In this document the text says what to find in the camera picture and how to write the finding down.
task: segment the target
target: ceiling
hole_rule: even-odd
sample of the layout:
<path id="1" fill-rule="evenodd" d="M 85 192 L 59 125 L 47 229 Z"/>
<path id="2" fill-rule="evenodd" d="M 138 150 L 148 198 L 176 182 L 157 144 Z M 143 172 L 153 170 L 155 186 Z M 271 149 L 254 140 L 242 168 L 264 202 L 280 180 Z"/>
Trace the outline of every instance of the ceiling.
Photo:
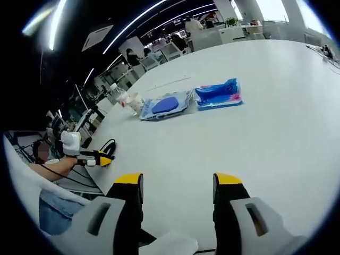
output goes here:
<path id="1" fill-rule="evenodd" d="M 15 22 L 11 26 L 14 43 L 9 46 L 11 48 L 9 50 L 13 52 L 10 68 L 14 72 L 16 86 L 10 87 L 8 93 L 16 95 L 13 103 L 20 106 L 18 107 L 20 113 L 22 111 L 30 113 L 22 115 L 23 118 L 27 118 L 24 122 L 27 124 L 36 116 L 38 123 L 48 110 L 55 111 L 62 105 L 67 105 L 74 93 L 73 83 L 83 86 L 92 68 L 94 71 L 88 82 L 92 82 L 95 76 L 104 72 L 119 55 L 118 46 L 127 39 L 127 36 L 141 37 L 175 16 L 213 3 L 213 0 L 167 0 L 133 24 L 103 55 L 103 51 L 127 24 L 159 1 L 68 0 L 58 26 L 54 51 L 48 49 L 47 40 L 43 41 L 46 38 L 46 30 L 50 28 L 49 19 L 52 15 L 44 20 L 39 30 L 31 37 L 23 36 L 21 30 L 41 6 L 46 3 L 56 5 L 59 1 L 22 2 L 20 9 L 23 12 L 15 17 Z M 207 6 L 190 14 L 195 15 L 211 9 L 215 9 L 215 6 Z M 102 42 L 82 52 L 89 33 L 111 24 L 113 28 Z M 141 38 L 145 45 L 148 40 L 147 37 Z M 23 121 L 19 122 L 19 125 L 10 122 L 11 129 L 38 129 L 31 126 L 31 123 L 28 127 L 23 127 Z"/>

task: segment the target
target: potted plant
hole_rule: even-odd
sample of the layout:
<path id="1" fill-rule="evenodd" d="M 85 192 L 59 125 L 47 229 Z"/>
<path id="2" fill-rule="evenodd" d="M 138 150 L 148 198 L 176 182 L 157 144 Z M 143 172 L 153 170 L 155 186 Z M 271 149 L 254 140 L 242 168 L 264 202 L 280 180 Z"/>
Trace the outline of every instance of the potted plant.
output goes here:
<path id="1" fill-rule="evenodd" d="M 229 18 L 229 19 L 227 19 L 227 21 L 225 23 L 228 25 L 228 27 L 233 27 L 233 26 L 237 25 L 237 22 L 238 22 L 238 19 Z"/>

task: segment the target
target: desk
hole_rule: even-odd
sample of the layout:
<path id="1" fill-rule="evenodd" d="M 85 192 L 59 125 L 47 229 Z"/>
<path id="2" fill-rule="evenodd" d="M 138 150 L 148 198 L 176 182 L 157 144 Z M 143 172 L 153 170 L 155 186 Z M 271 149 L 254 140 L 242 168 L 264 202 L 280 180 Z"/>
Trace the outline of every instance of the desk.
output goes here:
<path id="1" fill-rule="evenodd" d="M 234 39 L 244 38 L 244 33 L 241 26 L 222 28 L 219 29 L 219 33 L 223 44 L 232 43 Z"/>
<path id="2" fill-rule="evenodd" d="M 255 39 L 254 33 L 263 32 L 262 25 L 242 25 L 241 27 L 246 29 L 252 39 Z"/>
<path id="3" fill-rule="evenodd" d="M 88 168 L 103 193 L 123 174 L 144 174 L 143 229 L 175 229 L 216 245 L 213 173 L 238 176 L 295 235 L 310 236 L 340 186 L 340 76 L 305 44 L 242 41 L 174 59 L 130 89 L 145 98 L 237 77 L 244 104 L 141 122 L 119 105 L 109 111 L 91 148 L 117 141 L 106 169 Z"/>

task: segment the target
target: window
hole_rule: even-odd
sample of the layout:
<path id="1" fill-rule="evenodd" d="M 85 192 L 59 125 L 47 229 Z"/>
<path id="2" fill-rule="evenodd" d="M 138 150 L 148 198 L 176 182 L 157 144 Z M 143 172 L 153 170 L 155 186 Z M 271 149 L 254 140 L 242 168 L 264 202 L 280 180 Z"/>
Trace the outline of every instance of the window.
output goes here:
<path id="1" fill-rule="evenodd" d="M 297 4 L 299 5 L 305 26 L 329 36 L 321 21 L 308 4 L 304 0 L 297 0 Z"/>
<path id="2" fill-rule="evenodd" d="M 231 0 L 230 3 L 232 4 L 232 7 L 234 8 L 234 11 L 236 13 L 236 16 L 239 20 L 243 20 L 243 17 L 241 15 L 241 12 L 239 10 L 239 8 L 237 7 L 235 0 Z"/>
<path id="3" fill-rule="evenodd" d="M 286 21 L 288 16 L 281 0 L 256 0 L 264 20 Z"/>

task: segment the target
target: jeans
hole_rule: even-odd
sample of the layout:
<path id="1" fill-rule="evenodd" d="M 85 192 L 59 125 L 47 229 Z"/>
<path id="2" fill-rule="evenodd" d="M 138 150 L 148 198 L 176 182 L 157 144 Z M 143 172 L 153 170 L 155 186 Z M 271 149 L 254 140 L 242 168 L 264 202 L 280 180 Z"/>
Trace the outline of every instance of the jeans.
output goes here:
<path id="1" fill-rule="evenodd" d="M 50 235 L 64 233 L 72 223 L 72 217 L 84 205 L 59 198 L 53 193 L 42 190 L 39 199 L 40 229 Z"/>

